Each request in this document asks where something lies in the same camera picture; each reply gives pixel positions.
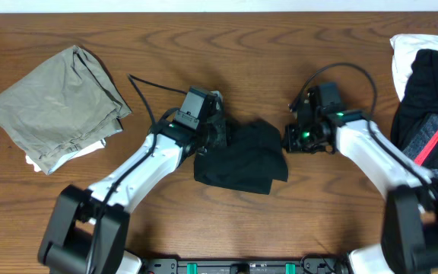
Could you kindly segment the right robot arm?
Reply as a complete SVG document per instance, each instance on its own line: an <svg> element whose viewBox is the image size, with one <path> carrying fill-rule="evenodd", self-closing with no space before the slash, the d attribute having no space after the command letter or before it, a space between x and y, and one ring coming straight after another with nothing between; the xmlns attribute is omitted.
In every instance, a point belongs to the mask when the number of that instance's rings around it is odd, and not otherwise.
<svg viewBox="0 0 438 274"><path fill-rule="evenodd" d="M379 244L351 251L349 273L429 273L438 268L438 177L415 164L337 90L300 92L285 127L289 153L336 152L353 161L385 199Z"/></svg>

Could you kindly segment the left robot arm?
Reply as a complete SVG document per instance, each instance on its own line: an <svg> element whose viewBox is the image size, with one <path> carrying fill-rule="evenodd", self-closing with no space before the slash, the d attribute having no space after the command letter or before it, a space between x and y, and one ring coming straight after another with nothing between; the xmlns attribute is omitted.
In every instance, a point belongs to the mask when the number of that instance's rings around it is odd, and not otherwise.
<svg viewBox="0 0 438 274"><path fill-rule="evenodd" d="M52 273L138 273L125 249L131 214L166 175L196 152L227 143L219 91L191 88L180 108L153 121L142 146L104 179L59 194L38 250Z"/></svg>

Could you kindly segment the black Sydrogen polo shirt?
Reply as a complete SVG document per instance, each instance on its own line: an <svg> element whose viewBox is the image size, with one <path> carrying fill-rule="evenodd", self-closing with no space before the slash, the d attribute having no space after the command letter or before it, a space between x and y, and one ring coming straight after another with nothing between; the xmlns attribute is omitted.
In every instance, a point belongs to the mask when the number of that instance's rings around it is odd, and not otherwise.
<svg viewBox="0 0 438 274"><path fill-rule="evenodd" d="M209 186L268 195L274 180L288 181L281 134L263 119L231 129L223 148L209 149L194 160L194 179Z"/></svg>

